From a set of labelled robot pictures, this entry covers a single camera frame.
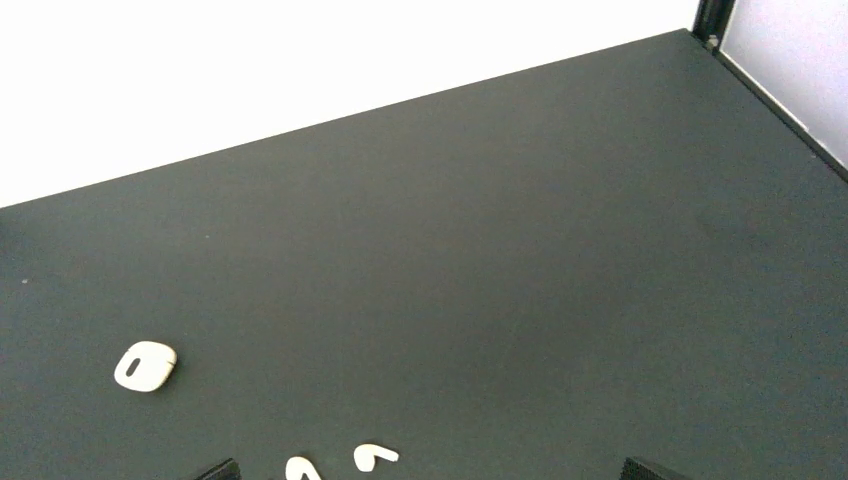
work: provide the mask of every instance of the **frosted panel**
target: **frosted panel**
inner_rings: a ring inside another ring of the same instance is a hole
[[[848,166],[848,1],[736,0],[721,51]]]

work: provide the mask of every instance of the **black frame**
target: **black frame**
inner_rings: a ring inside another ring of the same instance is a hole
[[[709,50],[748,90],[772,111],[795,135],[810,147],[810,150],[830,167],[842,180],[848,182],[848,166],[842,165],[830,152],[813,138],[798,121],[785,111],[774,99],[721,52],[735,0],[701,0],[692,26],[692,35]]]

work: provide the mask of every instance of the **wireless earbud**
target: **wireless earbud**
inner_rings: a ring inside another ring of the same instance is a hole
[[[308,480],[321,480],[315,465],[303,457],[292,457],[286,462],[286,480],[301,480],[306,475]]]
[[[390,462],[397,462],[400,455],[388,448],[374,445],[371,443],[362,444],[353,451],[353,461],[356,463],[356,468],[360,472],[371,472],[374,470],[374,465],[377,463],[377,457]]]

